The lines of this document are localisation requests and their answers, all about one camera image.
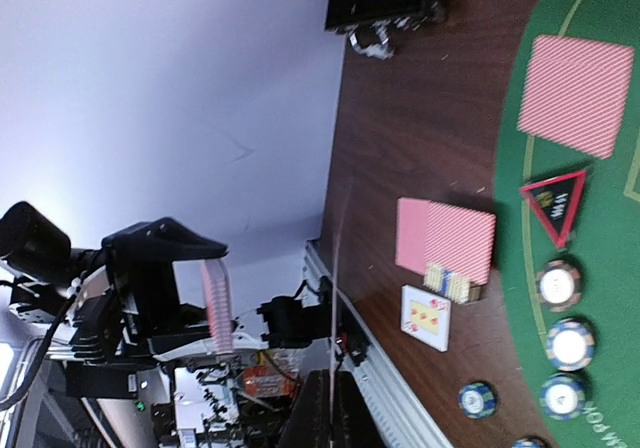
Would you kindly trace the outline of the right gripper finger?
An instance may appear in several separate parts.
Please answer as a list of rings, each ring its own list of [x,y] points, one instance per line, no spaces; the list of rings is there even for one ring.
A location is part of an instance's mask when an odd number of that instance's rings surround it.
[[[285,448],[374,448],[380,434],[353,376],[336,375],[334,418],[330,423],[330,375],[328,370],[308,373],[291,416],[282,433]]]

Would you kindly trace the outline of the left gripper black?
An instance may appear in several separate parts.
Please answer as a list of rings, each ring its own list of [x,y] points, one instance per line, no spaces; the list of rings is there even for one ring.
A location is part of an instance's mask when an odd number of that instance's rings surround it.
[[[105,237],[102,253],[109,288],[79,310],[75,358],[158,358],[210,337],[205,310],[180,301],[173,264],[222,259],[227,245],[166,217]]]

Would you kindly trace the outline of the blue green chip stack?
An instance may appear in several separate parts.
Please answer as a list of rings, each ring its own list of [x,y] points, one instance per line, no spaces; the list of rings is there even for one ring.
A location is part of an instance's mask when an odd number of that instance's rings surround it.
[[[458,404],[466,417],[478,420],[492,416],[497,409],[498,400],[488,383],[476,381],[459,390]]]

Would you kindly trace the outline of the blue tan chip stack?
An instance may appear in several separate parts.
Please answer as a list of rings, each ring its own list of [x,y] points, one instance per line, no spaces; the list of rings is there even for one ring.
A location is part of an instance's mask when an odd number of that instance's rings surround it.
[[[512,448],[547,448],[546,442],[535,436],[524,436],[516,439],[512,445]]]

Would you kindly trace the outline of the brown chip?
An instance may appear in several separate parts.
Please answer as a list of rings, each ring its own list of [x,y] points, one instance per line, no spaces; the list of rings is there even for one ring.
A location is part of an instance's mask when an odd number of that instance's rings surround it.
[[[551,312],[565,312],[582,298],[580,270],[563,259],[549,261],[536,276],[538,298]]]

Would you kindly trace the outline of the triangular black red dealer button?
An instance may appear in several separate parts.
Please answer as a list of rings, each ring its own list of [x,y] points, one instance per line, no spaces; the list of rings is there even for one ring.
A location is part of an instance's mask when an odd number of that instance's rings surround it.
[[[585,169],[524,185],[520,194],[554,247],[567,248],[586,185]]]

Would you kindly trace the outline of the red checkered playing card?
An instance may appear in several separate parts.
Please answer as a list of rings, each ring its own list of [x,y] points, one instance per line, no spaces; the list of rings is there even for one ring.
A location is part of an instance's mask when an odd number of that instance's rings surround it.
[[[598,159],[612,156],[629,92],[634,49],[540,35],[527,65],[518,129]]]

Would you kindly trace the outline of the red-backed card deck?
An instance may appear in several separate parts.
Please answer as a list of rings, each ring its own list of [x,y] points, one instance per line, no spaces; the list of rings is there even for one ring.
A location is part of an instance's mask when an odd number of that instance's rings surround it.
[[[210,336],[220,354],[232,353],[233,327],[229,275],[221,259],[201,263]]]

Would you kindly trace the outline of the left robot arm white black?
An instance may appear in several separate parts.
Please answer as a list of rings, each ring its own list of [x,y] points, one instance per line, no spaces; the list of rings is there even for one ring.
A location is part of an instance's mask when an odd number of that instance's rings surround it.
[[[87,382],[97,371],[128,375],[160,363],[161,355],[212,334],[204,309],[181,303],[173,265],[222,261],[225,244],[165,217],[105,237],[100,248],[75,249],[69,237],[26,201],[1,219],[1,261],[14,275],[11,305],[18,317],[47,318],[48,329],[22,383],[2,399],[22,401],[54,334],[69,321],[74,334],[62,358]]]

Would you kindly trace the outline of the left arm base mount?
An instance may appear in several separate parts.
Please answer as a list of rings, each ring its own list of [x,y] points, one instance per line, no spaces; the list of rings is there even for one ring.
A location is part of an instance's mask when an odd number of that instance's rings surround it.
[[[319,287],[304,281],[294,296],[277,296],[262,303],[256,313],[267,325],[261,339],[270,348],[303,349],[332,333],[333,284],[321,276]],[[336,298],[336,337],[341,352],[358,367],[367,358],[371,345],[353,313]]]

